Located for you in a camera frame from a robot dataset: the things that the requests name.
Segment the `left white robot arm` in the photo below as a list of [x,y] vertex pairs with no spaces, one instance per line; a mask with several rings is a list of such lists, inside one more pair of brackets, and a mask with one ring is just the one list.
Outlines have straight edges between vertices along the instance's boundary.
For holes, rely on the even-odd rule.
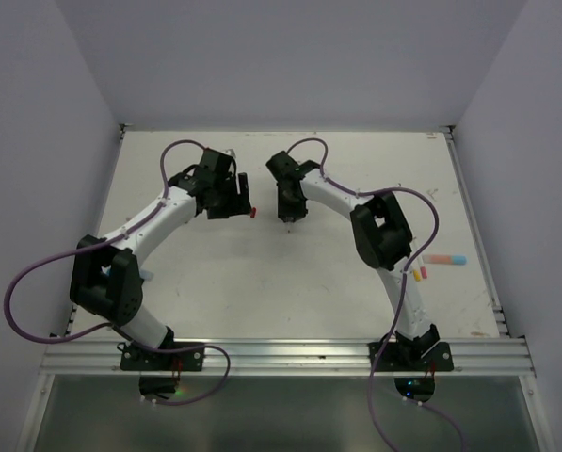
[[163,189],[147,207],[105,236],[87,235],[78,242],[70,287],[74,304],[140,343],[142,359],[157,370],[172,364],[175,347],[169,328],[143,305],[142,265],[201,213],[209,219],[253,213],[248,176],[237,171],[232,150],[204,148],[198,163],[170,178],[161,158],[160,171]]

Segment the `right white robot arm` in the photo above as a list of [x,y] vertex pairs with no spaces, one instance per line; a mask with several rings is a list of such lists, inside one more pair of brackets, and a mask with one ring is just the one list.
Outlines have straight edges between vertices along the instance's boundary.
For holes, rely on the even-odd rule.
[[276,181],[281,221],[304,219],[308,202],[318,202],[349,220],[356,251],[380,277],[394,312],[395,339],[373,346],[381,354],[378,366],[405,371],[430,363],[440,335],[409,270],[413,234],[395,195],[389,191],[362,195],[341,187],[322,174],[319,164],[312,160],[299,164],[286,151],[273,155],[266,167]]

